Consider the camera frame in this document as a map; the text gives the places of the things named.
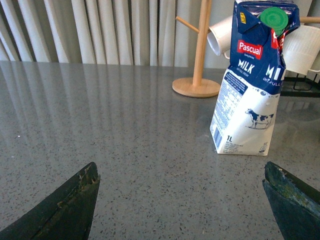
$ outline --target barcode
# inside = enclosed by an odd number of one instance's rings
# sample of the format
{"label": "barcode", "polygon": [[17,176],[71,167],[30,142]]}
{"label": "barcode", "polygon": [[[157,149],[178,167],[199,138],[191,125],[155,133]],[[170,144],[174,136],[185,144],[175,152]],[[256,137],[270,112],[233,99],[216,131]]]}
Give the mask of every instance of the barcode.
{"label": "barcode", "polygon": [[215,143],[216,148],[218,149],[222,140],[222,136],[218,130],[218,128],[215,129],[214,135],[213,135],[213,140]]}

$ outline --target wooden stand base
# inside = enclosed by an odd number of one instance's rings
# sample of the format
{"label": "wooden stand base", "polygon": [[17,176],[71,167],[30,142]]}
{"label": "wooden stand base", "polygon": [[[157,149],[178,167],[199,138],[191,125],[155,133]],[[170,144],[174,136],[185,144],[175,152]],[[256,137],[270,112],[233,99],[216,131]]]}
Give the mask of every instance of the wooden stand base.
{"label": "wooden stand base", "polygon": [[193,85],[193,77],[179,78],[173,81],[172,88],[178,94],[192,98],[211,98],[218,95],[220,84],[202,78],[201,85]]}

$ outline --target wooden pole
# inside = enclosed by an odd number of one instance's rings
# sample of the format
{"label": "wooden pole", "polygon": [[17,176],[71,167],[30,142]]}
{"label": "wooden pole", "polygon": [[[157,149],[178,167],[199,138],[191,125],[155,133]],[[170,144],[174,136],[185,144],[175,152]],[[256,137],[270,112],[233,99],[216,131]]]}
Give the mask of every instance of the wooden pole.
{"label": "wooden pole", "polygon": [[319,16],[301,16],[300,22],[303,24],[320,24]]}
{"label": "wooden pole", "polygon": [[196,42],[193,85],[200,86],[204,72],[207,34],[212,0],[202,0],[199,19],[199,34]]}

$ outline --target dish rack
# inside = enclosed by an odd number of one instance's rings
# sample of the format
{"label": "dish rack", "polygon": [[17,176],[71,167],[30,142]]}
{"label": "dish rack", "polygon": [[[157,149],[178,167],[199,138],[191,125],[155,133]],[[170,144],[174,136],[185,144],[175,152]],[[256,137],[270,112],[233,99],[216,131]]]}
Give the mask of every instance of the dish rack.
{"label": "dish rack", "polygon": [[313,79],[308,76],[285,77],[282,85],[281,96],[320,98],[320,79],[315,74]]}

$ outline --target nutrition label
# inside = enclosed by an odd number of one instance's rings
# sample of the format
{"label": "nutrition label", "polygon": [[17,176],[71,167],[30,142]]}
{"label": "nutrition label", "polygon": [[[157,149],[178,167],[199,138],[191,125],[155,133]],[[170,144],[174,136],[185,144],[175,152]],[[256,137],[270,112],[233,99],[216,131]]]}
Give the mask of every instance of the nutrition label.
{"label": "nutrition label", "polygon": [[237,79],[237,76],[232,71],[229,70],[224,75],[224,81],[222,81],[219,98],[215,106],[216,114],[214,115],[214,122],[220,132],[223,132],[227,128],[247,88],[248,86]]}

